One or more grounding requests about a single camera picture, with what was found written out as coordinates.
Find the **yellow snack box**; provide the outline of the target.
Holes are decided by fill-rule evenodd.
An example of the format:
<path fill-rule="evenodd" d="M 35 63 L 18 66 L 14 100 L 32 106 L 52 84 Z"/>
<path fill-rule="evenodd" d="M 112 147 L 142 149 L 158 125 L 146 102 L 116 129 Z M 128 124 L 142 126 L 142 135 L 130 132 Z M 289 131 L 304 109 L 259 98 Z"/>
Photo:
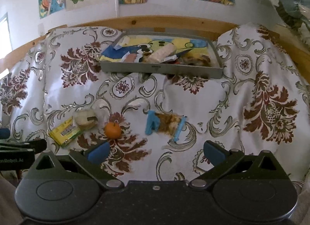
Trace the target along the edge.
<path fill-rule="evenodd" d="M 82 133 L 73 117 L 65 120 L 49 132 L 49 136 L 60 146 L 66 147 Z"/>

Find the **orange tangerine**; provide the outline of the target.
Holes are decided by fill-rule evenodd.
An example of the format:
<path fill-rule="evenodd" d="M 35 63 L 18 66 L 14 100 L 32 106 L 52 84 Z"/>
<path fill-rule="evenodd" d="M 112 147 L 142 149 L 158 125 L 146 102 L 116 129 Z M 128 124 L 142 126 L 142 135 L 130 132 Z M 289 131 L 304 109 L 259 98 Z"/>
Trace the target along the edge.
<path fill-rule="evenodd" d="M 109 122 L 104 127 L 104 133 L 108 139 L 119 139 L 121 137 L 121 127 L 117 122 Z"/>

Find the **blue brown snack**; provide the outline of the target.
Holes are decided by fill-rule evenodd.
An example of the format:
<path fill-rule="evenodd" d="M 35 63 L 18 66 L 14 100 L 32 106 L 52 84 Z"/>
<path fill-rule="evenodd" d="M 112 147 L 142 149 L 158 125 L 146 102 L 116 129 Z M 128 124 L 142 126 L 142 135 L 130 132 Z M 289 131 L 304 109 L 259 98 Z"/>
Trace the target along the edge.
<path fill-rule="evenodd" d="M 148 111 L 145 134 L 151 135 L 153 132 L 163 133 L 171 137 L 176 143 L 179 140 L 181 131 L 185 126 L 187 116 L 174 113 L 158 113 Z"/>

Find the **gold foil snack packet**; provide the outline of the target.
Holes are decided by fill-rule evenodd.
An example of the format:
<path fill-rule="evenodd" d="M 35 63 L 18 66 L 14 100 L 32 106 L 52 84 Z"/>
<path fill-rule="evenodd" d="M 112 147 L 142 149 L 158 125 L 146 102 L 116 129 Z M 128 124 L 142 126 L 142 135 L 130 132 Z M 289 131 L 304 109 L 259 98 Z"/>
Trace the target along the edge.
<path fill-rule="evenodd" d="M 211 67 L 211 59 L 208 55 L 195 53 L 185 55 L 181 58 L 181 63 L 187 66 Z"/>

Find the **beige nougat bar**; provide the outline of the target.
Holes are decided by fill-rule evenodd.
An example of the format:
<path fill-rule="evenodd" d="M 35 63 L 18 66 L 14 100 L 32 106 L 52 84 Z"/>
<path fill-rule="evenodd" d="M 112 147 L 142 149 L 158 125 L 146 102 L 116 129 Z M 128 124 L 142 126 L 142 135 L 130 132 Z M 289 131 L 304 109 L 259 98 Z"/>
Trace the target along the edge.
<path fill-rule="evenodd" d="M 176 52 L 177 48 L 174 44 L 169 43 L 155 52 L 153 52 L 148 58 L 148 63 L 160 63 L 164 58 L 173 55 Z"/>

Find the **dark blue snack bar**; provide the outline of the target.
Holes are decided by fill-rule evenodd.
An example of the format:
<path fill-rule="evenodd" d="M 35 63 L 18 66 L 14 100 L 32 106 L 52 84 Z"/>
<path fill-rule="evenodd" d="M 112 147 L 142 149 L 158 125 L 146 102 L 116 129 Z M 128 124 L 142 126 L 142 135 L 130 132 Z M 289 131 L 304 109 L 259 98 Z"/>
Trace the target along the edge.
<path fill-rule="evenodd" d="M 183 55 L 185 55 L 186 53 L 190 52 L 192 49 L 186 49 L 182 52 L 176 53 L 172 56 L 168 56 L 166 58 L 163 59 L 162 63 L 167 63 L 167 62 L 173 62 L 176 61 L 178 58 L 182 57 Z"/>

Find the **floral white bedspread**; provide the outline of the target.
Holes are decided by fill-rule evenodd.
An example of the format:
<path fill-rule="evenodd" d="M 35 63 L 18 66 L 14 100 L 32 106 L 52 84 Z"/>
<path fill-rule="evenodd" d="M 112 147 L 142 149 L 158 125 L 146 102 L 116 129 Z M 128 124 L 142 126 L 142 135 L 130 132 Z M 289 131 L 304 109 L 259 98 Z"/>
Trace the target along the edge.
<path fill-rule="evenodd" d="M 57 155 L 88 149 L 117 122 L 119 140 L 101 169 L 128 181 L 191 180 L 212 166 L 207 140 L 245 154 L 270 150 L 291 180 L 309 174 L 309 85 L 286 51 L 262 26 L 242 25 L 222 34 L 216 49 L 223 77 L 105 73 L 101 53 L 120 35 L 108 27 L 58 29 L 32 48 L 1 80 L 1 126 L 10 140 L 44 138 Z M 49 132 L 80 110 L 98 123 L 66 147 Z M 179 140 L 145 134 L 148 111 L 187 116 Z"/>

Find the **grey tray with drawing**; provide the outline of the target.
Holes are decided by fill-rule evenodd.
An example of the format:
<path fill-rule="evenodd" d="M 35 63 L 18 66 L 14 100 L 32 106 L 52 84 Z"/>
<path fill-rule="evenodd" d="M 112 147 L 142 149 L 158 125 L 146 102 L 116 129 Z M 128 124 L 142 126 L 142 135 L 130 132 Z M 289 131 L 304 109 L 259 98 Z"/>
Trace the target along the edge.
<path fill-rule="evenodd" d="M 212 41 L 181 33 L 123 32 L 99 57 L 104 72 L 158 73 L 220 79 Z"/>

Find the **wooden bed frame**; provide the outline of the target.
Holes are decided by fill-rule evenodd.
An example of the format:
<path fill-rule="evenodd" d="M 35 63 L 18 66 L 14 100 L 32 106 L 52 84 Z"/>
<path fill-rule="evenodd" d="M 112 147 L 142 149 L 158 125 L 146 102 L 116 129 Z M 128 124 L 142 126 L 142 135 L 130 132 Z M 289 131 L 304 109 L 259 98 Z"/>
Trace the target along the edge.
<path fill-rule="evenodd" d="M 206 18 L 159 15 L 118 17 L 78 24 L 77 26 L 108 26 L 118 30 L 151 28 L 155 32 L 166 32 L 169 29 L 188 29 L 198 33 L 200 36 L 216 40 L 222 33 L 235 28 L 237 25 Z M 299 73 L 306 80 L 309 80 L 309 51 L 305 45 L 302 44 L 287 27 L 279 24 L 271 29 L 270 34 L 277 39 L 277 42 L 282 45 L 289 54 L 293 62 L 297 65 Z M 1 72 L 12 69 L 17 62 L 25 57 L 28 50 L 45 38 L 46 35 L 40 36 L 15 49 L 1 59 Z"/>

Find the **white wall outlet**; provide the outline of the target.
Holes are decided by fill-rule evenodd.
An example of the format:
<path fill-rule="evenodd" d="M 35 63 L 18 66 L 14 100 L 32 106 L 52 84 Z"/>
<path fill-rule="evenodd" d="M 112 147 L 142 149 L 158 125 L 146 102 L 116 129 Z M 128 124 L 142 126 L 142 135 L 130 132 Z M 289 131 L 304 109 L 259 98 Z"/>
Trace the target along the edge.
<path fill-rule="evenodd" d="M 40 36 L 43 36 L 46 34 L 45 26 L 43 23 L 38 24 L 38 33 Z"/>

